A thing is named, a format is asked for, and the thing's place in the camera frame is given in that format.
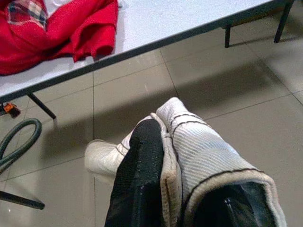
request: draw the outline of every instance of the black metal rod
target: black metal rod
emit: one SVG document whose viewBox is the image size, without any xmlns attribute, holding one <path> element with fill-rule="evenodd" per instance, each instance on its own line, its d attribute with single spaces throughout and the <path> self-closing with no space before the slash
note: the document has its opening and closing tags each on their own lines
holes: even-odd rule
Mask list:
<svg viewBox="0 0 303 227">
<path fill-rule="evenodd" d="M 229 47 L 230 37 L 231 37 L 231 25 L 228 25 L 225 28 L 225 48 Z"/>
<path fill-rule="evenodd" d="M 43 104 L 34 94 L 28 94 L 31 100 L 33 100 L 41 109 L 43 109 L 51 118 L 55 119 L 56 115 Z"/>
<path fill-rule="evenodd" d="M 31 207 L 31 208 L 35 208 L 35 209 L 39 209 L 39 210 L 43 210 L 43 208 L 45 207 L 45 205 L 41 202 L 29 200 L 29 199 L 26 199 L 26 198 L 23 198 L 20 196 L 16 196 L 16 195 L 13 195 L 13 194 L 10 194 L 7 192 L 2 192 L 2 191 L 0 191 L 0 200 L 16 203 L 19 205 L 23 205 L 23 206 L 27 206 L 27 207 Z"/>
<path fill-rule="evenodd" d="M 291 2 L 289 2 L 287 4 L 285 4 L 285 7 L 284 7 L 284 10 L 283 10 L 283 14 L 281 16 L 281 19 L 280 19 L 280 23 L 279 23 L 278 29 L 276 31 L 274 43 L 278 43 L 280 41 L 280 38 L 281 38 L 281 35 L 282 35 L 282 32 L 283 32 L 284 26 L 286 24 L 286 20 L 287 20 L 288 14 L 289 14 L 289 11 L 290 11 L 290 9 L 291 9 L 291 7 L 293 5 L 293 2 L 294 1 L 291 1 Z"/>
</svg>

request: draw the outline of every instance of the red fabric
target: red fabric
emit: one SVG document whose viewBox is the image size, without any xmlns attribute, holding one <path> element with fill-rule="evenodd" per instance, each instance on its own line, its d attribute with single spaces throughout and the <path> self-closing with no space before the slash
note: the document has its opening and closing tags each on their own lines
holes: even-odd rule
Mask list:
<svg viewBox="0 0 303 227">
<path fill-rule="evenodd" d="M 20 72 L 67 54 L 74 61 L 110 54 L 117 16 L 117 0 L 73 0 L 52 14 L 45 31 L 36 23 L 9 24 L 7 7 L 1 2 L 0 74 Z"/>
</svg>

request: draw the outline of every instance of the green hose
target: green hose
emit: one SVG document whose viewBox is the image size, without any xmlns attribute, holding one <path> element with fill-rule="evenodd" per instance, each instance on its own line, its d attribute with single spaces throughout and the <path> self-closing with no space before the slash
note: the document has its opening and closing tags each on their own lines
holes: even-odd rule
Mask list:
<svg viewBox="0 0 303 227">
<path fill-rule="evenodd" d="M 35 131 L 33 135 L 21 147 L 19 147 L 13 153 L 3 158 L 4 151 L 8 146 L 9 142 L 11 141 L 11 139 L 14 137 L 14 135 L 25 126 L 31 124 L 35 125 Z M 4 137 L 3 141 L 0 143 L 0 174 L 2 174 L 4 170 L 10 167 L 15 161 L 18 160 L 18 158 L 24 155 L 25 152 L 27 152 L 28 149 L 30 149 L 33 146 L 33 144 L 39 138 L 41 131 L 42 131 L 42 124 L 36 118 L 29 118 L 24 121 L 21 121 L 12 130 L 9 131 L 9 133 Z"/>
</svg>

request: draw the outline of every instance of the tiled floor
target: tiled floor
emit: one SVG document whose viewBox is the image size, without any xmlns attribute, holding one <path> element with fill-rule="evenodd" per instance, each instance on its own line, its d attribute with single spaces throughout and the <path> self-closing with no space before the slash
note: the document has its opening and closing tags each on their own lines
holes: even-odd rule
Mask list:
<svg viewBox="0 0 303 227">
<path fill-rule="evenodd" d="M 291 10 L 282 40 L 279 17 L 214 30 L 39 91 L 57 114 L 52 121 L 27 97 L 14 100 L 16 119 L 0 117 L 0 139 L 19 121 L 43 123 L 38 142 L 0 176 L 0 190 L 46 204 L 43 211 L 0 201 L 1 227 L 100 227 L 111 185 L 83 166 L 93 138 L 111 142 L 178 96 L 277 184 L 288 226 L 303 223 L 303 5 Z M 32 132 L 17 134 L 8 153 Z"/>
</svg>

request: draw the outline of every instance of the white table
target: white table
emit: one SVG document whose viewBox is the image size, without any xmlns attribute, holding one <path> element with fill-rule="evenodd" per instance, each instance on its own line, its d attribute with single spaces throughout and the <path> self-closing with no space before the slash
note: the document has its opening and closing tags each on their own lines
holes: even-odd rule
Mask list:
<svg viewBox="0 0 303 227">
<path fill-rule="evenodd" d="M 126 0 L 119 10 L 113 53 L 74 63 L 71 57 L 45 61 L 0 77 L 0 103 L 29 95 L 147 51 L 226 27 L 235 21 L 284 6 L 287 0 Z"/>
</svg>

